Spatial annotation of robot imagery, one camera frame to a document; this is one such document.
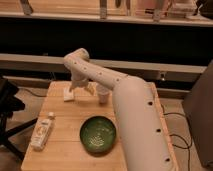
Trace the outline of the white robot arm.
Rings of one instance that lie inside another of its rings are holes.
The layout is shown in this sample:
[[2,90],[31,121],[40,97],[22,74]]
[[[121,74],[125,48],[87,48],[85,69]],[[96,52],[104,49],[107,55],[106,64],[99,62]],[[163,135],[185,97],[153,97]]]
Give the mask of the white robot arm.
[[144,79],[90,63],[84,48],[67,54],[63,63],[71,72],[71,89],[87,87],[91,79],[112,91],[128,171],[177,171],[155,95]]

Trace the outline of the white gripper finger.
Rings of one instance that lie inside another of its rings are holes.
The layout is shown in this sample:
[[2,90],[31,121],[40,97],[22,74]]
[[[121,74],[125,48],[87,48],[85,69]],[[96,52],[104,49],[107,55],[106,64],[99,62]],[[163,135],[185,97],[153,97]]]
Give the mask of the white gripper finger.
[[86,87],[85,87],[85,90],[87,92],[89,92],[91,95],[94,94],[94,88],[93,88],[93,85],[92,84],[88,84]]
[[75,88],[76,88],[76,86],[71,84],[71,86],[70,86],[70,88],[69,88],[69,91],[71,92],[71,91],[74,90]]

